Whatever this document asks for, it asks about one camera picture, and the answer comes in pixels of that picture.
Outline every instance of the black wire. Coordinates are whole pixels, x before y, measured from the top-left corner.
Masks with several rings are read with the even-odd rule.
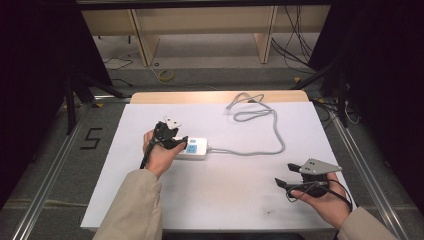
[[[280,53],[281,55],[283,55],[284,57],[287,57],[287,58],[288,58],[288,59],[290,59],[290,60],[297,61],[297,62],[302,63],[302,64],[303,64],[303,65],[305,65],[305,66],[308,66],[308,63],[306,63],[306,62],[302,61],[300,58],[296,57],[294,54],[292,54],[292,53],[290,53],[289,51],[287,51],[287,49],[284,49],[283,47],[281,47],[281,46],[277,43],[277,41],[275,41],[275,39],[274,39],[274,38],[272,38],[272,43],[275,43],[281,51],[283,51],[284,53],[286,53],[286,54],[290,55],[290,56],[291,56],[292,58],[294,58],[294,59],[287,57],[287,55],[285,55],[285,54],[283,54],[283,53],[280,53],[280,52],[278,51],[278,49],[276,49],[276,47],[273,45],[273,47],[275,48],[275,50],[277,50],[277,52],[278,52],[278,53]]]
[[[129,82],[127,82],[127,81],[125,81],[124,79],[122,79],[122,78],[113,78],[112,79],[112,81],[121,81],[121,82],[124,82],[124,83],[126,83],[126,84],[128,84],[128,86],[130,86],[130,87],[133,87],[134,85],[132,85],[131,83],[129,83]]]
[[[327,129],[328,126],[330,126],[330,124],[334,121],[334,119],[336,119],[336,117],[338,117],[337,115],[333,117],[333,119],[331,119],[331,121],[324,127],[324,131],[325,129]]]
[[[330,112],[328,111],[328,109],[327,109],[327,108],[325,108],[325,107],[324,107],[324,106],[322,106],[322,105],[315,105],[315,104],[314,104],[314,106],[315,106],[315,107],[320,107],[320,108],[324,109],[324,110],[325,110],[325,112],[327,113],[327,117],[326,117],[325,119],[319,119],[321,122],[326,122],[326,121],[328,121],[328,120],[330,119]]]
[[[303,38],[303,34],[302,34],[302,14],[301,14],[301,10],[302,10],[302,6],[297,6],[297,20],[296,20],[296,24],[297,24],[297,37],[299,38],[299,42],[301,47],[305,50],[306,55],[308,55],[308,58],[311,58],[311,55],[309,53],[310,47],[308,46],[308,44],[306,43],[305,39]]]
[[[321,107],[327,109],[328,111],[334,112],[334,113],[338,113],[337,108],[334,108],[336,105],[333,105],[332,103],[322,103],[320,101],[317,101],[315,99],[309,99],[314,105],[320,105]]]
[[[129,63],[127,63],[127,64],[125,64],[125,65],[123,65],[123,66],[120,66],[120,67],[118,67],[118,68],[108,68],[109,70],[118,70],[118,69],[121,69],[121,68],[126,67],[126,66],[130,65],[131,63],[133,63],[133,60],[130,60],[130,59],[122,59],[122,58],[118,58],[118,57],[112,57],[112,58],[110,58],[109,60],[107,60],[107,61],[105,61],[105,62],[103,62],[103,63],[108,63],[108,62],[110,62],[112,59],[118,59],[118,60],[126,61],[126,62],[129,62]]]
[[[146,152],[144,153],[143,160],[141,161],[140,169],[144,169],[146,166],[147,162],[149,161],[150,153],[152,152],[155,145],[156,143],[150,140],[149,145],[147,145]]]
[[[284,56],[284,57],[286,57],[286,58],[288,58],[288,59],[290,59],[290,60],[292,60],[292,61],[296,61],[296,62],[299,62],[299,60],[300,59],[298,59],[296,56],[293,56],[291,53],[289,53],[287,50],[285,50],[285,49],[282,49],[281,48],[281,51],[283,51],[283,52],[280,52],[280,50],[275,46],[275,45],[277,45],[277,46],[279,46],[279,48],[281,48],[281,46],[280,45],[278,45],[278,43],[276,43],[275,42],[275,40],[274,40],[274,38],[272,39],[272,42],[271,42],[271,46],[275,49],[275,51],[277,51],[280,55],[282,55],[282,56]]]
[[[308,61],[308,58],[305,55],[305,47],[303,46],[303,43],[302,43],[301,37],[298,33],[298,30],[296,30],[296,28],[298,28],[298,25],[299,25],[299,15],[300,15],[299,14],[299,8],[296,9],[296,13],[297,13],[296,24],[293,24],[293,20],[292,20],[290,14],[289,14],[289,11],[287,10],[287,6],[284,6],[284,8],[285,8],[287,16],[289,18],[290,24],[293,28],[293,32],[292,32],[291,36],[293,36],[293,34],[296,34],[296,36],[297,36],[297,38],[299,39],[299,42],[300,42],[300,49],[302,50],[303,57],[305,58],[306,61]]]
[[[349,212],[352,212],[352,210],[353,210],[352,203],[351,203],[351,202],[349,202],[349,200],[347,200],[345,197],[343,197],[342,195],[340,195],[340,194],[338,194],[338,193],[334,192],[333,190],[328,189],[328,188],[325,188],[325,187],[323,187],[323,186],[321,186],[321,185],[318,185],[318,188],[321,188],[322,190],[325,190],[326,192],[333,194],[334,196],[336,196],[337,198],[339,198],[340,200],[342,200],[343,202],[345,202],[345,203],[347,204],[347,206],[349,207]]]
[[[302,28],[302,14],[301,14],[300,11],[299,11],[299,18],[300,18],[300,21],[299,21],[300,22],[300,24],[299,24],[299,34],[300,34],[300,37],[301,37],[303,43],[309,49],[309,51],[312,52],[312,48],[309,47],[308,43],[305,41],[305,38],[303,37],[303,32],[302,32],[302,29],[301,29]]]
[[[339,181],[336,181],[336,180],[333,180],[333,179],[328,179],[328,181],[335,182],[335,183],[339,184],[339,185],[343,188],[343,190],[345,190],[345,192],[346,192],[347,196],[349,197],[350,212],[352,212],[352,209],[353,209],[352,196],[350,196],[350,194],[349,194],[349,192],[347,191],[347,189],[345,188],[345,186],[343,186],[343,185],[342,185]]]
[[[279,48],[281,51],[283,51],[284,53],[280,52],[274,44],[276,44],[276,45],[278,46],[278,48]],[[315,73],[306,72],[306,71],[302,71],[302,70],[299,70],[299,69],[296,69],[296,68],[291,67],[291,66],[288,64],[288,62],[287,62],[287,58],[288,58],[288,59],[290,59],[290,60],[296,61],[296,62],[300,62],[300,63],[302,63],[302,64],[303,64],[303,65],[305,65],[305,66],[308,66],[308,64],[307,64],[306,62],[302,61],[301,59],[299,59],[298,57],[296,57],[295,55],[293,55],[292,53],[290,53],[289,51],[287,51],[286,49],[284,49],[283,47],[281,47],[281,46],[280,46],[280,45],[279,45],[279,44],[275,41],[275,39],[274,39],[274,38],[272,38],[271,45],[274,47],[274,49],[275,49],[275,50],[276,50],[279,54],[281,54],[281,55],[284,57],[284,62],[286,63],[287,67],[288,67],[288,68],[290,68],[291,70],[294,70],[294,71],[297,71],[297,72],[301,72],[301,73],[306,73],[306,74],[315,74]]]

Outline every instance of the gray cable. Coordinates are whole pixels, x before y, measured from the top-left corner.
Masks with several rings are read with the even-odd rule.
[[[263,117],[266,116],[268,114],[273,114],[274,115],[274,123],[273,123],[273,127],[274,127],[274,132],[275,135],[277,136],[278,141],[281,144],[281,148],[278,151],[275,152],[249,152],[249,153],[241,153],[241,152],[236,152],[233,150],[229,150],[229,149],[223,149],[223,148],[209,148],[208,152],[211,153],[227,153],[227,154],[233,154],[233,155],[237,155],[237,156],[256,156],[256,155],[275,155],[275,154],[279,154],[281,152],[284,151],[285,149],[285,144],[284,144],[284,140],[281,137],[280,133],[278,132],[278,128],[277,128],[277,112],[275,112],[274,109],[270,108],[268,105],[262,103],[262,99],[264,98],[264,94],[259,94],[256,96],[251,97],[249,94],[247,93],[240,93],[238,94],[234,100],[230,103],[230,105],[228,105],[226,107],[226,109],[231,109],[234,105],[236,105],[237,103],[241,102],[241,101],[245,101],[245,100],[251,100],[254,101],[255,103],[265,107],[266,109],[264,110],[257,110],[257,111],[244,111],[244,112],[238,112],[233,116],[234,121],[236,122],[247,122],[250,121],[252,119],[258,118],[258,117]],[[253,115],[251,117],[248,118],[239,118],[239,116],[242,115]]]

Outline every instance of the beige sleeve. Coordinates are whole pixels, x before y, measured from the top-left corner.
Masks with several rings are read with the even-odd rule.
[[[353,211],[343,222],[337,237],[339,240],[396,239],[383,224],[361,207]]]
[[[130,172],[94,239],[161,239],[161,186],[149,170]]]

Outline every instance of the person's right hand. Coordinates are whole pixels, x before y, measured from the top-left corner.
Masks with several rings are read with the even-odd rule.
[[[327,173],[327,178],[338,181],[335,173]],[[346,197],[346,193],[343,187],[336,182],[329,181],[329,186],[330,190],[340,194],[343,197]],[[291,194],[295,198],[298,198],[311,205],[318,212],[321,218],[324,219],[324,221],[331,224],[337,230],[340,229],[343,222],[350,214],[348,205],[343,200],[331,193],[326,193],[320,198],[311,197],[310,195],[298,190],[292,190]]]

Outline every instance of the white surface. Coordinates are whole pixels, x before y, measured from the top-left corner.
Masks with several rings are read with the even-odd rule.
[[[195,146],[196,152],[190,151]],[[176,160],[204,160],[208,150],[208,140],[206,138],[188,138],[187,147],[181,151]]]
[[[293,230],[331,228],[303,202],[290,203],[274,178],[300,181],[287,163],[302,165],[315,158],[338,165],[311,103],[269,104],[278,113],[278,129],[286,143],[273,156],[239,157],[208,154],[204,161],[174,161],[162,177],[163,228],[184,231]],[[236,151],[273,151],[279,143],[273,117],[235,122],[234,112],[262,109],[239,104],[127,105],[87,208],[83,228],[96,229],[125,175],[140,166],[143,134],[164,115],[182,123],[179,136],[202,136],[211,147]],[[340,182],[346,186],[341,173]]]

